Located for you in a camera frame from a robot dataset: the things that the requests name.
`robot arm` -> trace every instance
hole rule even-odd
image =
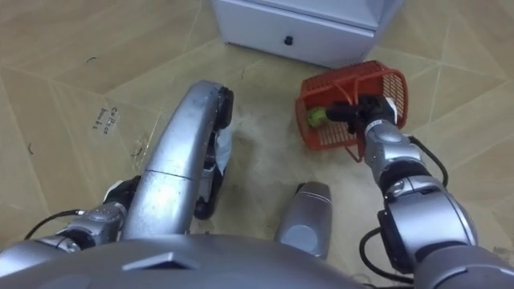
[[[415,288],[512,287],[514,270],[478,246],[466,210],[430,175],[418,147],[395,125],[394,105],[385,97],[361,100],[350,121],[337,107],[327,115],[349,121],[365,140],[365,163],[384,197],[377,216],[393,268],[414,274]]]
[[[103,204],[93,210],[77,212],[77,217],[53,235],[30,239],[32,230],[24,241],[0,253],[0,277],[115,242],[140,179],[134,177],[117,184],[115,189],[109,190]]]

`tennis ball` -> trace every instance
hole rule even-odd
[[[307,122],[312,128],[319,128],[327,122],[325,108],[311,108],[307,111]]]

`red plastic basket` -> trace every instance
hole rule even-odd
[[[307,111],[311,108],[327,108],[335,101],[355,105],[358,104],[360,94],[393,99],[398,110],[398,127],[403,128],[408,108],[405,77],[400,71],[389,69],[378,61],[369,61],[304,80],[295,110],[296,122],[305,144],[315,150],[342,146],[355,161],[362,161],[363,140],[349,133],[347,124],[329,121],[319,128],[313,128],[307,119]],[[350,150],[353,146],[357,146],[357,156]]]

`floor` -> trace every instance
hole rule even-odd
[[[405,131],[443,159],[483,246],[514,262],[513,47],[512,0],[409,0],[369,58],[405,74]],[[381,282],[357,253],[381,208],[368,168],[309,151],[293,119],[301,80],[324,69],[225,45],[208,1],[0,0],[0,68],[2,246],[140,172],[186,89],[209,79],[235,92],[234,151],[217,213],[195,228],[270,238],[296,185],[323,181],[328,261]],[[369,250],[387,266],[378,240]]]

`drawer handle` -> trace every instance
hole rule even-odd
[[[292,45],[292,36],[286,37],[286,39],[284,40],[284,44],[287,46],[291,46]]]

